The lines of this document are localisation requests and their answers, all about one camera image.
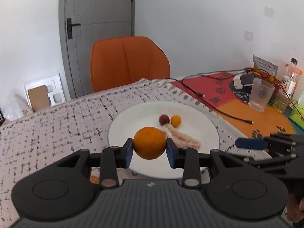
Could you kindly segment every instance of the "door panel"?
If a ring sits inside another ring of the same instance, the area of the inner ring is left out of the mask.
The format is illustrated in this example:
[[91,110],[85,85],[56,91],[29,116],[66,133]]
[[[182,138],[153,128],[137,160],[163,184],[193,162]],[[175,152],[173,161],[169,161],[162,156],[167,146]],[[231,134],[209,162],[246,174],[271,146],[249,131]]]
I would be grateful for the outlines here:
[[72,39],[66,40],[70,72],[76,96],[92,93],[89,62],[93,44],[132,34],[131,0],[65,0],[65,16],[71,18]]
[[90,57],[87,56],[90,56],[94,42],[100,38],[110,39],[130,35],[130,22],[98,23],[81,26],[81,37],[76,37],[75,43],[83,95],[93,92],[89,72]]

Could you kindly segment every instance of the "white plastic bag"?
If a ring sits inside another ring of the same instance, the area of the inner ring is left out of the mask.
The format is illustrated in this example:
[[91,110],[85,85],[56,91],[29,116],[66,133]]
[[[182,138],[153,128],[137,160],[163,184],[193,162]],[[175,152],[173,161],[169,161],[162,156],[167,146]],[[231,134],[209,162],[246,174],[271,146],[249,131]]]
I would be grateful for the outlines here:
[[11,122],[33,113],[31,109],[16,96],[11,97],[6,107],[4,118]]

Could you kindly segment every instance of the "white tablecloth with black marks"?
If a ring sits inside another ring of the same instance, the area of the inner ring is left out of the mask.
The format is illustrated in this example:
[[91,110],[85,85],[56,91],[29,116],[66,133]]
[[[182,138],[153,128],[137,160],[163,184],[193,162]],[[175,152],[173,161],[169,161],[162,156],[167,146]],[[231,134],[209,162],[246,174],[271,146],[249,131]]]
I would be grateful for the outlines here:
[[[118,113],[156,100],[180,102],[204,113],[218,130],[221,150],[265,157],[258,151],[235,148],[235,139],[245,136],[182,90],[166,80],[142,79],[44,109],[0,128],[0,227],[9,227],[18,219],[10,197],[17,181],[81,148],[101,152],[108,147],[108,128]],[[118,169],[118,175],[120,183],[128,178],[147,179],[128,169]],[[207,172],[202,173],[202,180],[209,181]]]

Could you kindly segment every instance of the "door frame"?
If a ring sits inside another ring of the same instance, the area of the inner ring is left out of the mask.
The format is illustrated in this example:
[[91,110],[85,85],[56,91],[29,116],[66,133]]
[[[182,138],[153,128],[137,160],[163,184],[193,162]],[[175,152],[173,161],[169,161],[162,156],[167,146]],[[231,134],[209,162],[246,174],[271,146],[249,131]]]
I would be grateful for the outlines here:
[[[76,98],[76,92],[74,88],[72,72],[70,67],[69,53],[67,48],[67,33],[66,33],[66,18],[65,18],[65,0],[59,0],[59,9],[58,9],[58,20],[59,20],[59,37],[60,37],[60,46],[61,54],[63,61],[63,68],[65,72],[67,87],[69,89],[71,99]],[[134,36],[135,33],[135,0],[131,4],[131,36]]]

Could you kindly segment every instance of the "brown cardboard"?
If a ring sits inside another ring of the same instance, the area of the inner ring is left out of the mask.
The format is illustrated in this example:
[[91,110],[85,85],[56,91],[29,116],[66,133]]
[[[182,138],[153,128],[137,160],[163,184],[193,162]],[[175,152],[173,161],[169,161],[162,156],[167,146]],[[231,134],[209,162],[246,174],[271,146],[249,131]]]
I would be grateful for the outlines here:
[[33,112],[50,106],[46,85],[27,90],[27,92]]

